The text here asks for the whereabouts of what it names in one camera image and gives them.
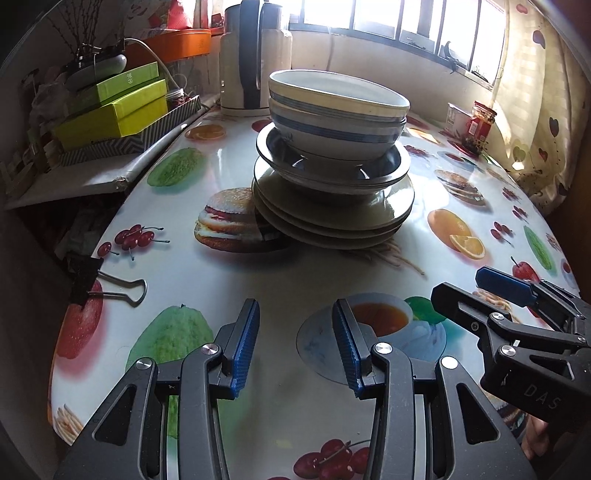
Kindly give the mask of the right hand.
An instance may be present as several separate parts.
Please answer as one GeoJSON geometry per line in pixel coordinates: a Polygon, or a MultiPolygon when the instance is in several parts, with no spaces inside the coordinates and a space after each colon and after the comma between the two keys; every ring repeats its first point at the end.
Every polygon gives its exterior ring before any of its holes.
{"type": "Polygon", "coordinates": [[[528,460],[541,457],[548,451],[549,445],[549,424],[530,415],[521,443],[525,456],[528,460]]]}

